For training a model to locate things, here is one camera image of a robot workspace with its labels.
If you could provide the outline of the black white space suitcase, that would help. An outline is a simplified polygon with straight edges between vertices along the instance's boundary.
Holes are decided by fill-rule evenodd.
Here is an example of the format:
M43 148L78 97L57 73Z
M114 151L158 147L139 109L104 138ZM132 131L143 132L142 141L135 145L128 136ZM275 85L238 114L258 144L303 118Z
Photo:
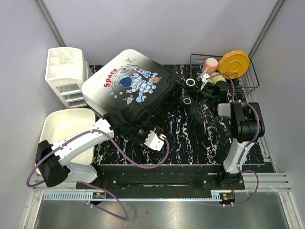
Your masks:
M144 109L154 113L181 88L196 81L177 74L133 49L122 51L81 87L86 104L98 115L127 108L135 118Z

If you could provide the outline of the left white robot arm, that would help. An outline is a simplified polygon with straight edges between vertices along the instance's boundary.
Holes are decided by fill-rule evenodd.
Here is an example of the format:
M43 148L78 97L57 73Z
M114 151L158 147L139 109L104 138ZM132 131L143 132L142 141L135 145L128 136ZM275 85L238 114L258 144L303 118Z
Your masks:
M103 177L98 174L94 166L73 162L73 159L86 150L104 141L111 141L116 148L115 133L134 130L143 135L144 130L134 125L134 120L129 115L124 115L119 110L114 110L104 115L90 127L79 133L56 143L43 140L38 144L36 153L36 166L43 177L47 187L54 187L66 180L86 182L91 188L97 189L103 183Z

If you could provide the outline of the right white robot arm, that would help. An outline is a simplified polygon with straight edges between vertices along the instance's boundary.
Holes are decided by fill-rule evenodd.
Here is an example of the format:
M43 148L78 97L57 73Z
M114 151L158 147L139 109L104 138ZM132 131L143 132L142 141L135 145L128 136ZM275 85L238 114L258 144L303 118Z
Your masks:
M257 102L235 101L227 98L228 84L219 81L212 92L204 89L195 91L196 99L205 99L211 103L215 115L226 116L231 120L233 141L230 151L223 161L223 173L216 177L218 187L229 188L234 179L231 175L241 173L242 166L252 146L265 134L265 125Z

